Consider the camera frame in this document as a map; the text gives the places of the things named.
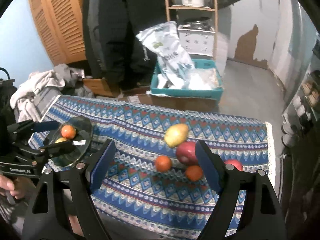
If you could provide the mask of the person's left hand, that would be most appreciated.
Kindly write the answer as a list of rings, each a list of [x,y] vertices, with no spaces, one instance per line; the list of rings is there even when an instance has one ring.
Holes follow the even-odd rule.
[[[9,192],[9,194],[15,199],[22,199],[27,194],[28,190],[23,177],[17,177],[16,179],[11,180],[8,177],[1,175],[0,183],[2,195],[5,195],[6,192]]]

